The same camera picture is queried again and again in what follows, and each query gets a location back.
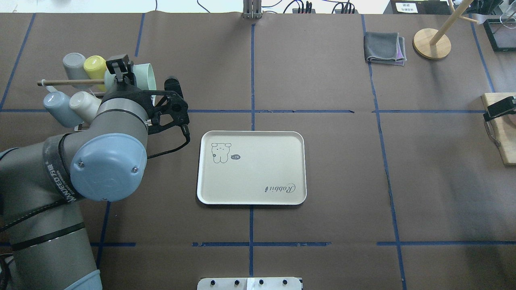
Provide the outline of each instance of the wooden board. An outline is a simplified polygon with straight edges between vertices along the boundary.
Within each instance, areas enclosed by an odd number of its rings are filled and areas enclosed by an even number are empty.
[[[487,110],[489,105],[512,95],[516,95],[516,93],[485,93],[482,95],[482,103]],[[504,164],[516,165],[516,125],[509,120],[508,116],[496,118],[491,121],[491,124],[494,136],[501,143],[498,149]]]

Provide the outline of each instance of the tray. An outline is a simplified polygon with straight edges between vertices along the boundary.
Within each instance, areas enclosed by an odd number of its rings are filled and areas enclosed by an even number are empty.
[[[197,178],[201,202],[296,205],[306,197],[299,133],[210,131],[202,137]]]

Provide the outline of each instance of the blue joint cap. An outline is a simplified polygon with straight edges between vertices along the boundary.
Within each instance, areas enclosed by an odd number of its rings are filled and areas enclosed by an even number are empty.
[[[85,198],[117,201],[140,185],[147,152],[135,137],[110,133],[86,142],[75,154],[70,179]]]

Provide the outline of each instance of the gray cloth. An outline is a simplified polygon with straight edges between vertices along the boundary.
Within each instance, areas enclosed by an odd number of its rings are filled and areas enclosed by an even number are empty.
[[[405,39],[398,33],[366,32],[364,56],[369,62],[403,66],[407,60]]]

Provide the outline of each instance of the wooden pole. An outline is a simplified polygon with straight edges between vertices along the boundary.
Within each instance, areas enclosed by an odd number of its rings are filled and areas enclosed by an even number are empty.
[[[38,86],[75,86],[75,85],[103,85],[104,79],[58,79],[58,80],[46,80],[42,79],[38,81]]]
[[[448,7],[450,8],[450,11],[453,13],[455,11],[455,8],[453,7],[453,2],[452,0],[448,0]],[[471,18],[468,18],[468,17],[464,17],[464,16],[459,16],[459,19],[462,19],[462,20],[466,20],[466,21],[469,21],[469,22],[473,22],[475,24],[478,24],[478,20],[474,20],[474,19],[471,19]]]
[[[464,11],[466,11],[466,9],[470,6],[471,2],[473,2],[473,0],[462,1],[459,7],[455,9],[453,14],[450,17],[448,17],[446,22],[444,22],[443,26],[441,26],[439,31],[432,37],[432,39],[430,40],[430,45],[435,45],[441,39],[441,37],[443,37],[443,35],[448,31],[448,29],[455,23],[457,18],[461,16],[461,14],[464,13]]]

